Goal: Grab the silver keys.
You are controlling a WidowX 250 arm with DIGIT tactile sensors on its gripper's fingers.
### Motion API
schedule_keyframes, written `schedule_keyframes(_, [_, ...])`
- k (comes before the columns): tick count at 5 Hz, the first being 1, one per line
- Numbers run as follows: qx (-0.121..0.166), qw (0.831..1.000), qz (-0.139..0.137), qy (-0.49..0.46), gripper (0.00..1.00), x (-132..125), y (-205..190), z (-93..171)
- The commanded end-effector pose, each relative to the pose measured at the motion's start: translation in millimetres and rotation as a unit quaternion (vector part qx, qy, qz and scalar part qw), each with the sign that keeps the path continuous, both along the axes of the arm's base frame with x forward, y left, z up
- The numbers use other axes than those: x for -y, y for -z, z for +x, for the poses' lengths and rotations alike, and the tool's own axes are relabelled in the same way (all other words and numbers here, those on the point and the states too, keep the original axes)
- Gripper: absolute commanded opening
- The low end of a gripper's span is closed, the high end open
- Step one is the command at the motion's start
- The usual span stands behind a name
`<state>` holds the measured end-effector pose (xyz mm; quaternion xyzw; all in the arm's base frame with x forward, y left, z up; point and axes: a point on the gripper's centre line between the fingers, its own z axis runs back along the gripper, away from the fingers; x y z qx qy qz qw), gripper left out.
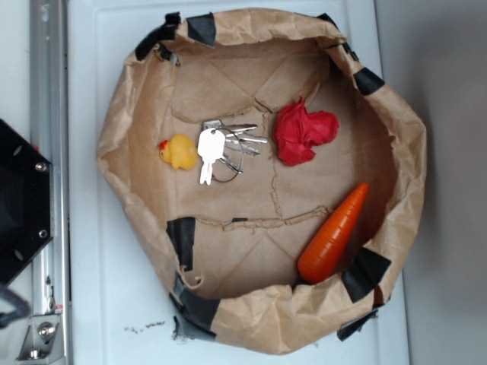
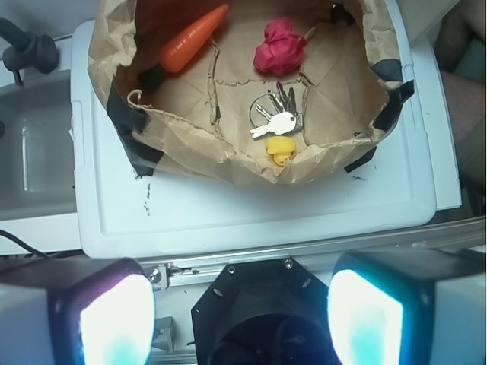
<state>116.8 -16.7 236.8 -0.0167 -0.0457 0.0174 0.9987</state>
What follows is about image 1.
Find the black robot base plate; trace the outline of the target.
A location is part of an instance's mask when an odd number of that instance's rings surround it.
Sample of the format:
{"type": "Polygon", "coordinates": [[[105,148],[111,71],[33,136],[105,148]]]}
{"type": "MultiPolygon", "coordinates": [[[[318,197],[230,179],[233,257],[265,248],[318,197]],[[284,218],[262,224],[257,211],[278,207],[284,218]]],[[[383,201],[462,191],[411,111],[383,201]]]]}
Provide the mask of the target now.
{"type": "Polygon", "coordinates": [[[1,283],[9,285],[53,238],[51,163],[1,121],[1,283]]]}

